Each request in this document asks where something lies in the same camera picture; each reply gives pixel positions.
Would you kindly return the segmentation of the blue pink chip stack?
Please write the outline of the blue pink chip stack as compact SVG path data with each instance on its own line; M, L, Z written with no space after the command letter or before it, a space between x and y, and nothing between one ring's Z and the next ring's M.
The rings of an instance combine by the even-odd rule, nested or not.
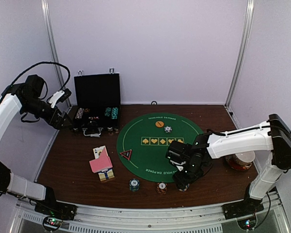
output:
M179 188L178 190L179 190L180 192L185 192L185 191L188 190L189 186L190 186L190 185L187 184L184 188Z

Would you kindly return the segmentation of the red black chip stack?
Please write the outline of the red black chip stack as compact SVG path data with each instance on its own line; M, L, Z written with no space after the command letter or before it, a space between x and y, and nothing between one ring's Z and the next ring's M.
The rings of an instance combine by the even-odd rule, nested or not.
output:
M159 194L166 194L166 192L167 192L167 183L165 183L165 182L157 183L156 191Z

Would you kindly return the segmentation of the orange round button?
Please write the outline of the orange round button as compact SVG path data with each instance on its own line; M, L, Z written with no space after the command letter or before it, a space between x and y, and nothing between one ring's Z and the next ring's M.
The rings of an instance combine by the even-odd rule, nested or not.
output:
M163 121L156 121L155 126L158 128L162 128L164 126L164 122Z

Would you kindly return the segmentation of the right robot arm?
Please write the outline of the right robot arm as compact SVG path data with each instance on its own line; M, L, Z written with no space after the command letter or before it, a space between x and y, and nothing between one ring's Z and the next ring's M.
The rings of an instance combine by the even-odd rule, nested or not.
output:
M202 167L227 155L266 150L270 152L260 174L239 203L242 214L251 213L279 177L291 169L291 130L277 114L258 125L223 133L210 129L196 136L192 144L172 141L165 157L178 170L173 180L178 189L202 177Z

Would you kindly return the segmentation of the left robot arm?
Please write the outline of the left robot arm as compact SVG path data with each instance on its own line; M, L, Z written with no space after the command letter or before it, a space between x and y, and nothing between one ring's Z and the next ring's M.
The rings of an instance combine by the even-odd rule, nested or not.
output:
M42 118L48 125L59 130L68 115L61 112L56 104L66 100L71 92L69 89L55 92L48 102L39 99L42 88L34 89L28 83L19 83L5 89L0 102L0 141L18 113L31 113L37 118ZM3 162L0 161L0 192L22 198L26 197L39 203L50 216L60 211L59 202L56 200L54 190L38 183L33 183L14 174Z

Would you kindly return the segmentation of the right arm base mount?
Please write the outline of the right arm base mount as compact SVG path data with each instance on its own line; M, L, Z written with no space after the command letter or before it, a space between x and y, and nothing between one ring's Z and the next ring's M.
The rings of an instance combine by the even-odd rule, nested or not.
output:
M225 219L232 219L262 211L264 206L260 200L241 200L224 204L222 209Z

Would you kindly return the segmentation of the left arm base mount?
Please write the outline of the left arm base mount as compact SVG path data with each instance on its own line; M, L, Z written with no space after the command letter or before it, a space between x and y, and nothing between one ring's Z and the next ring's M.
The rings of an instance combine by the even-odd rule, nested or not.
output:
M46 202L45 200L33 200L34 210L38 213L51 216L61 220L74 220L77 206L63 202Z

